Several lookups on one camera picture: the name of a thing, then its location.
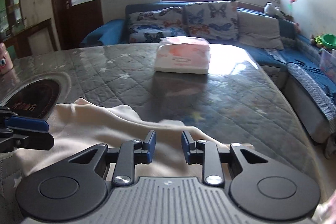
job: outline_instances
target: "green bowl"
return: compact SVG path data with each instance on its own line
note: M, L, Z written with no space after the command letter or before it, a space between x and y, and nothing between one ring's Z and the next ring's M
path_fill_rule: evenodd
M327 48L336 49L336 36L333 34L324 34L322 36L322 44Z

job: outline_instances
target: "sofa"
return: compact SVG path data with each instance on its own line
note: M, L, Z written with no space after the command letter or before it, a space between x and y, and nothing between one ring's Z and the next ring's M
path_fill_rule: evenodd
M101 26L90 33L80 46L92 47L129 43L127 22L130 14L162 10L169 7L182 7L185 10L185 6L188 4L189 2L163 1L160 3L127 5L125 20L112 20ZM237 10L265 15L243 8L237 8ZM184 12L183 23L186 24L186 22L187 18ZM297 35L292 22L278 19L278 23L281 41L284 46L281 51L248 46L239 40L208 39L208 41L209 43L234 45L245 49L283 92L313 140L317 143L325 143L328 139L330 140L330 136L334 138L334 120L336 120L334 93L336 94L336 85L319 69L319 49L311 46L307 38Z

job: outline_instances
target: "pillow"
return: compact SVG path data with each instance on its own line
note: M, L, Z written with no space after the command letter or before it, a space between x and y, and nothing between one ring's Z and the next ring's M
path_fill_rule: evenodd
M239 42L258 48L283 50L276 18L238 11Z
M185 6L190 36L238 40L237 1L190 3Z
M129 15L129 41L160 42L163 37L187 36L182 27L182 7Z

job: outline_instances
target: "quilted tablecloth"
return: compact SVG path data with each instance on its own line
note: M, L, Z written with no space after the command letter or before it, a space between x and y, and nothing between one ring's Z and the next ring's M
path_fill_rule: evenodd
M211 44L209 74L190 75L155 72L156 48L125 44L21 58L11 75L1 77L0 99L34 76L65 72L71 89L64 103L82 97L98 106L129 105L145 121L180 120L222 143L251 143L317 178L309 140L292 108L243 49Z

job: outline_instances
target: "tissue package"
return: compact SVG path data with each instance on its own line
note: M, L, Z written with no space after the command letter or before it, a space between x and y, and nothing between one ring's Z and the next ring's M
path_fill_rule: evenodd
M157 48L155 70L208 74L209 42L197 37L167 37Z

